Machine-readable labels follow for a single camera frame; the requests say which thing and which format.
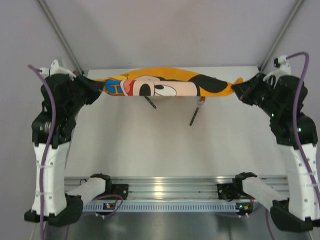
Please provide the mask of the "spoon with teal handle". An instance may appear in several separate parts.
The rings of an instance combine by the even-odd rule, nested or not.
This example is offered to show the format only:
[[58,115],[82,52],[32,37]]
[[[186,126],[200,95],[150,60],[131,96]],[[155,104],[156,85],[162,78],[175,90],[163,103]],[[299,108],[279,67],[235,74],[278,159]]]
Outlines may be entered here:
[[195,121],[195,118],[196,118],[196,116],[198,114],[198,111],[199,111],[200,107],[204,104],[205,101],[206,101],[206,97],[205,96],[199,96],[198,97],[197,106],[196,106],[195,111],[194,111],[194,113],[192,115],[192,118],[191,118],[191,120],[189,122],[189,126],[193,125],[193,123]]

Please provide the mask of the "fork with teal handle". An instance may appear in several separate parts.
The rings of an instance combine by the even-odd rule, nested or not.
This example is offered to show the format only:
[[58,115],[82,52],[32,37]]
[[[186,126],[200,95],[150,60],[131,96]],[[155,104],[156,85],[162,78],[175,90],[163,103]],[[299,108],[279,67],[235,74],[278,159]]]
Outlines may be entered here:
[[153,103],[153,101],[152,101],[149,97],[145,96],[144,98],[148,101],[148,103],[149,103],[154,109],[157,108],[156,105]]

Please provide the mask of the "orange cartoon print cloth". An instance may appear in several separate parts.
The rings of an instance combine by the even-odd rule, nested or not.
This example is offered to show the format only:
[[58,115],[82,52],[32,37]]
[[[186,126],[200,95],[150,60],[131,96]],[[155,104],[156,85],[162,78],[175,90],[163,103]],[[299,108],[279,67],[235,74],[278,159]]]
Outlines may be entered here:
[[126,97],[224,97],[234,92],[232,86],[244,82],[238,78],[230,83],[174,67],[141,68],[96,81],[103,82],[107,94]]

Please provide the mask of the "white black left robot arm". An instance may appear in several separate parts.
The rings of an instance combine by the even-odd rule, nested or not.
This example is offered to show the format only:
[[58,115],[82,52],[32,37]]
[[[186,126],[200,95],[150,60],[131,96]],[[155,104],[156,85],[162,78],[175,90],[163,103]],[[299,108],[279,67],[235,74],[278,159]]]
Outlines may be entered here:
[[111,178],[96,173],[84,184],[65,191],[65,167],[76,127],[76,116],[103,92],[105,84],[82,75],[54,74],[45,78],[40,90],[42,110],[32,122],[36,156],[36,190],[33,205],[24,214],[27,222],[47,222],[63,227],[76,223],[83,207],[96,197],[110,194]]

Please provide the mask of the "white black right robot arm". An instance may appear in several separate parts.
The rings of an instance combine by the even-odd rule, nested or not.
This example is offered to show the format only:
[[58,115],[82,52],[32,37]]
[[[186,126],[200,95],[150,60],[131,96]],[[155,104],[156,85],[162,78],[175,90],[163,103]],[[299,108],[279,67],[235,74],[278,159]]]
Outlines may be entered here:
[[284,160],[289,195],[278,193],[251,172],[237,174],[232,180],[234,189],[262,204],[281,231],[301,233],[318,227],[318,136],[314,121],[301,111],[308,93],[304,83],[292,75],[265,80],[259,73],[250,80],[239,80],[232,89],[241,102],[259,107],[269,116]]

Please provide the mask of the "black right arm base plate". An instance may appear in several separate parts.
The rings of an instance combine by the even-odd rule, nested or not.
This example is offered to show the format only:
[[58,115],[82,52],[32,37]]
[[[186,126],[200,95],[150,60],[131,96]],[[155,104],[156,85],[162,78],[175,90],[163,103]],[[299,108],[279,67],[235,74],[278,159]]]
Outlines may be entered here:
[[238,199],[238,194],[232,183],[219,183],[216,186],[219,200],[231,202]]

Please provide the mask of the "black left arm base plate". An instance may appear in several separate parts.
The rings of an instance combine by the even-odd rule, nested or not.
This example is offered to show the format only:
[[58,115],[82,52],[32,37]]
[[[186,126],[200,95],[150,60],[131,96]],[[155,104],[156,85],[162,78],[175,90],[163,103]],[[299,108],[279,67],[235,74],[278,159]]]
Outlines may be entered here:
[[129,185],[122,183],[113,183],[110,193],[113,195],[119,195],[123,198],[123,200],[126,200],[129,194]]

